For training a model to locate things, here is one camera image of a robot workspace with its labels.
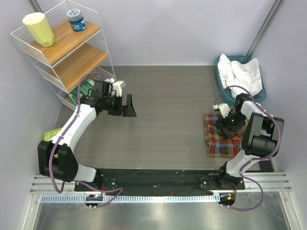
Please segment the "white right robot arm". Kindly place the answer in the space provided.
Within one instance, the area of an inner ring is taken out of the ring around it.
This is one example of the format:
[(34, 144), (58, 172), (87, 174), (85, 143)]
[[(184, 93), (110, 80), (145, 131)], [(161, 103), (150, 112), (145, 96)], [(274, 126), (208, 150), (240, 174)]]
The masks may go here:
[(225, 139), (234, 137), (236, 131), (245, 127), (241, 150), (219, 168), (217, 185), (222, 189), (234, 188), (242, 182), (243, 174), (255, 163), (277, 155), (285, 121), (269, 114), (253, 97), (242, 93), (236, 97), (235, 106), (213, 105), (220, 112), (215, 125)]

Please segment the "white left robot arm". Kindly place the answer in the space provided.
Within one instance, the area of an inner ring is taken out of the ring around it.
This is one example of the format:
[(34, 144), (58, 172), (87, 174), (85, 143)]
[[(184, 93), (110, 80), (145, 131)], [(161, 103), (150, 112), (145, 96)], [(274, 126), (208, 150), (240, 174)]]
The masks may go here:
[(98, 170), (79, 164), (74, 149), (86, 128), (101, 112), (113, 116), (136, 116), (132, 95), (127, 94), (126, 104), (122, 103), (125, 85), (124, 81), (113, 78), (94, 82), (93, 89), (80, 98), (80, 104), (64, 127), (50, 141), (42, 140), (38, 144), (38, 166), (42, 176), (64, 182), (83, 181), (91, 191), (101, 188)]

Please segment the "red brown plaid shirt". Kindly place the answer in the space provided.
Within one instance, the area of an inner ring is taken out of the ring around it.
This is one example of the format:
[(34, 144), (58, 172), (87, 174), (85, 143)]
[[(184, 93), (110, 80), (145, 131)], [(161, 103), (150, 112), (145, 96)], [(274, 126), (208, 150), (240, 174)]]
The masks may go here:
[(209, 157), (233, 158), (241, 150), (241, 143), (247, 124), (234, 133), (234, 137), (225, 139), (215, 126), (220, 115), (204, 114), (204, 138), (207, 155)]

